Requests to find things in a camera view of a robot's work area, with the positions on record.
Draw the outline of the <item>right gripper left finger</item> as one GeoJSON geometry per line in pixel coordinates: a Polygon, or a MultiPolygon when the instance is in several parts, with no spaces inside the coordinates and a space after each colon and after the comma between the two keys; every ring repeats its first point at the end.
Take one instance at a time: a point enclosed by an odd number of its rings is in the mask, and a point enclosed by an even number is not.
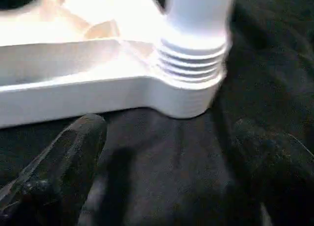
{"type": "Polygon", "coordinates": [[[88,114],[65,128],[0,190],[2,226],[75,226],[105,145],[107,123],[88,114]]]}

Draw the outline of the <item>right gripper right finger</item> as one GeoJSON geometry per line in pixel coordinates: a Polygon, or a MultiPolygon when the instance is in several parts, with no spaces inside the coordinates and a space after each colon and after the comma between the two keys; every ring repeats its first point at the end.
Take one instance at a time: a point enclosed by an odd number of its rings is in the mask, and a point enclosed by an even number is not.
{"type": "Polygon", "coordinates": [[[314,155],[286,132],[249,119],[232,127],[232,159],[274,226],[314,224],[314,155]]]}

